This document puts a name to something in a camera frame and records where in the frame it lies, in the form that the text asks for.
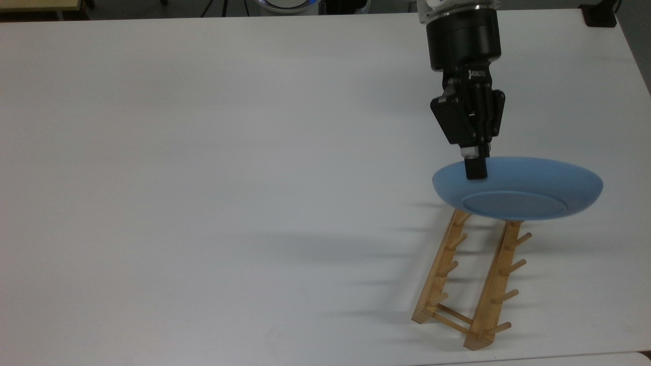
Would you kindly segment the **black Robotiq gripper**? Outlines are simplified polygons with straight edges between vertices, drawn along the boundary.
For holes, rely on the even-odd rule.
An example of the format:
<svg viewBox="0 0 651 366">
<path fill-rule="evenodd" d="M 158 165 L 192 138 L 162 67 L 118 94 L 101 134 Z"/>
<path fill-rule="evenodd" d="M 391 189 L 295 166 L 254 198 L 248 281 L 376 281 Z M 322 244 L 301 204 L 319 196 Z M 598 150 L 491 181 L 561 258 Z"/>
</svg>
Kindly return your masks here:
<svg viewBox="0 0 651 366">
<path fill-rule="evenodd" d="M 442 72 L 442 96 L 430 102 L 435 119 L 449 144 L 460 149 L 467 180 L 488 178 L 490 143 L 500 133 L 506 95 L 492 89 L 490 64 L 500 58 L 496 10 L 456 10 L 426 26 L 433 70 Z M 475 118 L 463 100 L 475 84 Z"/>
</svg>

